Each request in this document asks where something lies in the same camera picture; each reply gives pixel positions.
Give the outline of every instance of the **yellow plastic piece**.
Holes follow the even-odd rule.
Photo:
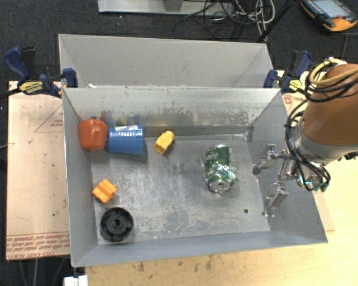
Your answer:
[[[108,203],[109,200],[113,198],[116,191],[117,187],[115,185],[113,185],[109,180],[103,179],[92,191],[92,194],[103,203]]]
[[[171,131],[166,131],[156,140],[154,149],[161,155],[167,150],[170,144],[173,142],[175,136]]]

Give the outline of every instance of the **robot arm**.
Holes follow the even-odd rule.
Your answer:
[[[325,166],[358,156],[358,64],[325,60],[313,68],[305,88],[298,91],[305,100],[288,116],[285,149],[276,154],[268,145],[252,170],[257,175],[274,160],[283,160],[267,196],[267,216],[288,194],[284,181],[295,179],[309,191],[324,191],[331,180]]]

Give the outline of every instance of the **green can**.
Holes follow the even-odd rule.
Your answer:
[[[232,149],[218,144],[208,149],[205,156],[205,180],[212,192],[228,191],[236,179],[236,165]]]

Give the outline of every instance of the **blue cup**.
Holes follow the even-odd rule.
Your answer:
[[[110,153],[142,155],[142,125],[109,128],[106,150]]]

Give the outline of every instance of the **clamp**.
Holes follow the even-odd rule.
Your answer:
[[[302,86],[300,77],[310,68],[313,59],[307,51],[294,50],[292,61],[289,70],[282,77],[278,76],[277,71],[270,70],[264,81],[264,88],[272,88],[277,80],[281,94],[298,92]]]
[[[34,57],[34,51],[29,48],[21,51],[21,54],[31,54],[31,59]],[[17,89],[26,95],[45,94],[53,97],[61,97],[61,89],[56,86],[51,79],[62,78],[64,79],[63,86],[76,88],[78,80],[76,73],[72,68],[66,68],[54,77],[41,73],[38,79],[31,79],[34,76],[32,60],[27,60],[28,65],[21,59],[20,47],[15,46],[8,50],[4,55],[4,62],[16,74],[20,76],[17,82]]]

